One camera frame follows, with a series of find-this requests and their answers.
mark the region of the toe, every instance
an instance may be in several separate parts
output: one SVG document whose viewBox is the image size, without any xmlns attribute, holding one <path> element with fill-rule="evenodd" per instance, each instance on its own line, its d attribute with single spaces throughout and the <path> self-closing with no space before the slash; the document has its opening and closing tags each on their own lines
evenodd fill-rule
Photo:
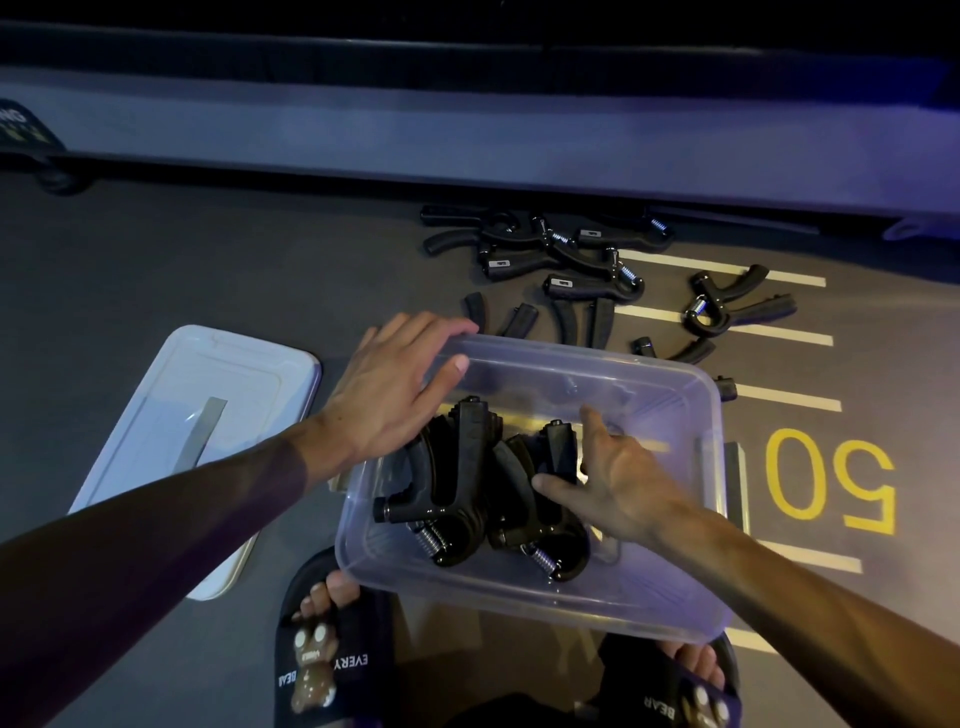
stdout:
<svg viewBox="0 0 960 728">
<path fill-rule="evenodd" d="M 697 658 L 697 667 L 693 669 L 693 674 L 704 680 L 709 680 L 716 667 L 717 653 L 713 651 L 713 647 L 705 644 L 700 650 L 700 657 Z"/>
<path fill-rule="evenodd" d="M 340 608 L 360 598 L 360 585 L 340 570 L 332 571 L 326 578 L 326 590 Z"/>
<path fill-rule="evenodd" d="M 723 670 L 720 669 L 720 666 L 717 666 L 713 669 L 713 672 L 709 677 L 709 682 L 718 691 L 722 691 L 727 685 L 727 676 L 724 675 Z"/>
<path fill-rule="evenodd" d="M 310 602 L 313 605 L 313 614 L 315 617 L 326 614 L 330 609 L 330 594 L 326 590 L 326 584 L 320 582 L 310 587 Z"/>
<path fill-rule="evenodd" d="M 676 659 L 677 652 L 680 651 L 680 648 L 684 646 L 684 643 L 672 643 L 668 641 L 658 642 L 657 647 L 660 648 L 660 651 L 669 657 L 671 660 Z"/>
<path fill-rule="evenodd" d="M 300 603 L 300 616 L 304 619 L 310 619 L 313 614 L 313 600 L 309 596 L 305 596 Z"/>
<path fill-rule="evenodd" d="M 699 644 L 685 644 L 677 650 L 677 655 L 674 657 L 674 660 L 686 667 L 690 672 L 693 672 L 697 668 L 697 663 L 700 661 L 700 653 L 702 651 L 703 647 Z"/>
</svg>

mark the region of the slide sandal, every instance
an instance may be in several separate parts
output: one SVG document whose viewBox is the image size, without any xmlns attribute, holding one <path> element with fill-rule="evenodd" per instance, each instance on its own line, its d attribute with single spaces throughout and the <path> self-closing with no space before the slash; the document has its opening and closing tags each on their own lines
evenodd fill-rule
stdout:
<svg viewBox="0 0 960 728">
<path fill-rule="evenodd" d="M 280 608 L 276 628 L 274 665 L 274 726 L 275 728 L 317 728 L 333 720 L 353 718 L 357 725 L 378 725 L 387 706 L 388 690 L 394 668 L 394 629 L 390 596 L 385 592 L 362 588 L 360 597 L 343 609 L 331 605 L 319 619 L 294 621 L 300 602 L 310 594 L 310 587 L 326 580 L 339 569 L 333 547 L 321 551 L 300 567 L 294 576 Z M 319 625 L 332 626 L 333 632 Z M 299 667 L 297 653 L 306 658 L 308 650 L 323 652 L 323 662 L 315 666 Z M 322 672 L 325 706 L 303 707 L 305 675 L 314 670 L 314 677 Z M 332 672 L 335 691 L 327 690 Z M 301 712 L 293 707 L 297 688 Z"/>
<path fill-rule="evenodd" d="M 710 646 L 726 677 L 722 691 L 667 657 L 653 640 L 608 635 L 599 649 L 603 680 L 592 701 L 600 709 L 600 722 L 624 719 L 650 726 L 700 725 L 692 718 L 702 713 L 722 728 L 737 728 L 743 706 L 737 694 L 736 657 L 726 635 Z"/>
</svg>

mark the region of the right hand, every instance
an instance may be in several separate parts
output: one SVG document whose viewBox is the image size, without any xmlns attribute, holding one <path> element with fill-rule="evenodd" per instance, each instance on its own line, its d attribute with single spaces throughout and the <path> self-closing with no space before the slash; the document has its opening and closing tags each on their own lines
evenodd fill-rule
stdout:
<svg viewBox="0 0 960 728">
<path fill-rule="evenodd" d="M 541 473 L 533 478 L 534 488 L 607 535 L 657 546 L 671 520 L 696 504 L 637 440 L 610 435 L 591 407 L 581 407 L 580 416 L 587 484 L 572 485 Z"/>
</svg>

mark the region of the hand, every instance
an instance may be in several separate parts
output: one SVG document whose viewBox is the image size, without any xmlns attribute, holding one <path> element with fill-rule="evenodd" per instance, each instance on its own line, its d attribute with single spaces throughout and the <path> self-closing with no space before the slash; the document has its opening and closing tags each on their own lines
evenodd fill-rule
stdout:
<svg viewBox="0 0 960 728">
<path fill-rule="evenodd" d="M 451 336 L 476 332 L 468 319 L 425 311 L 413 318 L 398 313 L 385 327 L 369 328 L 318 417 L 348 442 L 353 462 L 393 452 L 437 413 L 469 365 L 457 354 L 423 388 L 434 357 Z"/>
<path fill-rule="evenodd" d="M 656 546 L 664 526 L 695 504 L 650 450 L 632 437 L 611 436 L 591 407 L 581 407 L 580 416 L 587 484 L 539 474 L 534 488 L 614 538 Z"/>
</svg>

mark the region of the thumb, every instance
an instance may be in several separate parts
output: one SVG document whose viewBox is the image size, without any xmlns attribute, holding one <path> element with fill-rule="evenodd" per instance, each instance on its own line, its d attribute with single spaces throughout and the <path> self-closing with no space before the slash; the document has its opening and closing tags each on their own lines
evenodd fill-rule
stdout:
<svg viewBox="0 0 960 728">
<path fill-rule="evenodd" d="M 538 473 L 530 480 L 530 484 L 541 495 L 576 513 L 582 513 L 587 505 L 589 496 L 582 486 L 568 483 L 555 475 Z"/>
</svg>

